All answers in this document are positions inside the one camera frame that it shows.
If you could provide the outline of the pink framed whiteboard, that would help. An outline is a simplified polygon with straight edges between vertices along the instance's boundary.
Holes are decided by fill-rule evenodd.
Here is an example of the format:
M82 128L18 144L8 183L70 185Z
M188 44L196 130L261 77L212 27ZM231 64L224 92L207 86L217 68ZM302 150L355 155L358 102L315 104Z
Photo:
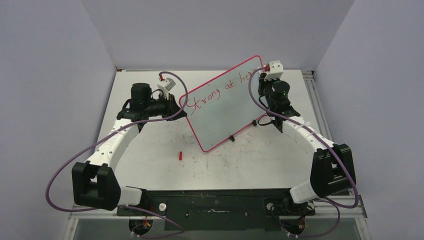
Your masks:
M259 97L261 74L253 71L262 65L261 57L254 55L179 98L180 105L186 103L187 122L204 153L265 114L253 101Z

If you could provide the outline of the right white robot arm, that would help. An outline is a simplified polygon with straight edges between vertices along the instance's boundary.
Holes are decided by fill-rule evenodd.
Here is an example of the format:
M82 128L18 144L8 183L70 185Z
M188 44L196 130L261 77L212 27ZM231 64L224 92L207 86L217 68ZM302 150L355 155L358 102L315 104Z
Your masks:
M258 79L258 101L266 108L270 123L290 137L311 158L309 179L292 187L283 199L283 209L296 214L303 203L356 187L352 150L347 144L336 144L316 132L292 106L290 85L279 78L261 73Z

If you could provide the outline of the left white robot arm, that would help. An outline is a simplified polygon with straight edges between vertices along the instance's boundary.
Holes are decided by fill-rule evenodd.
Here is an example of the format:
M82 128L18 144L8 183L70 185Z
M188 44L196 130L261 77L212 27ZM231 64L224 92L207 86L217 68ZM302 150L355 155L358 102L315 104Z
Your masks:
M175 121L186 117L170 93L175 82L167 78L157 86L157 98L148 83L135 83L130 98L118 112L110 138L100 144L85 161L77 162L71 170L73 198L76 205L103 210L128 206L136 215L149 210L149 201L143 198L141 188L120 185L115 169L131 141L141 132L145 121L162 117Z

